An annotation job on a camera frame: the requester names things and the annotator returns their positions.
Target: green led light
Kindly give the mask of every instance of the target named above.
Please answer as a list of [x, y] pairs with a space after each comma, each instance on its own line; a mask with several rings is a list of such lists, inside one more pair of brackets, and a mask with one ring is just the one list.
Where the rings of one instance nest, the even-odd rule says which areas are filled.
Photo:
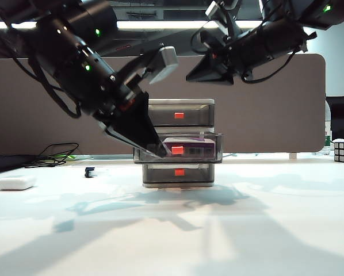
[[323, 12], [324, 12], [324, 13], [327, 13], [327, 12], [329, 12], [331, 9], [332, 9], [332, 6], [328, 4], [327, 6], [324, 7]]

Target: white table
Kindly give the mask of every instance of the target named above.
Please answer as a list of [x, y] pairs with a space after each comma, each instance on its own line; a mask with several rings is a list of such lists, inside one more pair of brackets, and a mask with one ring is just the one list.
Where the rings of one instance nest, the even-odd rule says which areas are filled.
[[127, 163], [0, 174], [38, 179], [0, 191], [0, 276], [344, 275], [343, 163], [233, 158], [196, 190], [143, 188]]

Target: stacked drawer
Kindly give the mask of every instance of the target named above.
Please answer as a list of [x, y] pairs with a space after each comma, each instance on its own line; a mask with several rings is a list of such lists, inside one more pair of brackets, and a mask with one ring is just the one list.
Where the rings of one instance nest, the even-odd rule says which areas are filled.
[[167, 156], [138, 149], [145, 187], [210, 187], [214, 164], [222, 161], [222, 135], [214, 133], [213, 99], [150, 99], [149, 116]]

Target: black cord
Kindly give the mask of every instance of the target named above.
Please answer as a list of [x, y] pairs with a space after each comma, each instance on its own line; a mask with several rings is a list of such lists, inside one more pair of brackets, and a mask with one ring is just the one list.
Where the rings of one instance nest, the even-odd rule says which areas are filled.
[[285, 64], [283, 64], [279, 69], [277, 69], [274, 73], [270, 74], [269, 76], [266, 76], [264, 78], [261, 79], [254, 79], [254, 80], [246, 80], [244, 75], [241, 76], [241, 80], [244, 83], [248, 83], [250, 85], [255, 84], [255, 83], [260, 83], [260, 82], [264, 82], [268, 79], [270, 79], [271, 77], [273, 77], [274, 75], [276, 75], [277, 73], [279, 73], [283, 68], [285, 68], [287, 66], [287, 64], [291, 61], [291, 59], [293, 58], [293, 56], [295, 55], [296, 52], [298, 52], [299, 50], [296, 48], [295, 50], [293, 50], [292, 54], [287, 58], [287, 61], [285, 62]]
[[225, 16], [225, 20], [227, 22], [227, 30], [228, 30], [228, 36], [233, 39], [235, 36], [235, 30], [234, 30], [234, 22], [232, 21], [231, 15], [228, 12], [228, 10], [226, 10], [224, 7], [221, 6], [221, 9], [224, 13]]
[[[44, 153], [52, 147], [66, 145], [73, 145], [73, 147], [66, 151], [56, 152], [55, 154], [50, 155], [44, 155]], [[63, 165], [66, 163], [66, 158], [68, 158], [78, 147], [78, 143], [51, 144], [37, 155], [36, 160], [25, 165], [25, 168], [56, 167], [59, 165]]]
[[47, 78], [44, 75], [42, 68], [35, 56], [29, 57], [29, 65], [33, 69], [34, 73], [37, 75], [40, 83], [43, 85], [44, 89], [48, 93], [48, 95], [58, 104], [58, 106], [67, 113], [72, 118], [80, 118], [81, 117], [81, 109], [80, 104], [78, 101], [72, 99], [72, 101], [76, 104], [76, 113], [72, 112], [68, 106], [62, 101], [62, 99], [55, 93], [54, 89], [49, 84]]
[[[244, 35], [243, 37], [240, 37], [240, 39], [244, 39], [245, 37], [247, 37], [248, 35], [250, 35], [252, 32], [255, 32], [255, 31], [257, 31], [257, 30], [263, 28], [264, 23], [266, 23], [266, 22], [272, 17], [272, 15], [273, 15], [278, 9], [281, 8], [281, 6], [282, 6], [282, 4], [279, 4], [274, 10], [272, 10], [272, 11], [268, 14], [268, 16], [267, 16], [266, 18], [263, 19], [263, 21], [260, 23], [259, 26], [257, 26], [256, 28], [252, 29], [251, 31], [247, 32], [246, 35]], [[232, 44], [234, 44], [235, 42], [236, 42], [236, 41], [232, 41], [232, 42], [230, 42], [230, 43], [227, 43], [227, 44], [224, 46], [223, 49], [221, 49], [221, 50], [219, 50], [219, 51], [217, 51], [217, 52], [224, 52], [224, 51], [226, 51], [226, 49], [227, 49], [228, 47], [230, 47]]]
[[[36, 80], [37, 82], [40, 82], [40, 80], [38, 79], [38, 77], [36, 75], [34, 75], [33, 73], [31, 73], [28, 69], [25, 68], [24, 65], [22, 65], [22, 63], [17, 59], [16, 57], [16, 53], [11, 49], [11, 47], [9, 47], [6, 43], [6, 41], [3, 39], [3, 37], [0, 34], [0, 42], [3, 45], [3, 47], [8, 51], [8, 53], [10, 54], [11, 58], [13, 59], [13, 61], [16, 63], [16, 65], [19, 66], [20, 69], [23, 70], [23, 72], [25, 72], [29, 77], [33, 78], [34, 80]], [[63, 91], [62, 88], [51, 85], [51, 87], [57, 91]]]

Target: small black object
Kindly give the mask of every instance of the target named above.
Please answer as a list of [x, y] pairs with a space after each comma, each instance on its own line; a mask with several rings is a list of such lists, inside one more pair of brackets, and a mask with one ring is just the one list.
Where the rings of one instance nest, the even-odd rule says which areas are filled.
[[332, 139], [344, 139], [344, 96], [327, 97], [331, 109]]
[[86, 167], [85, 168], [85, 177], [91, 178], [91, 171], [94, 171], [95, 167]]

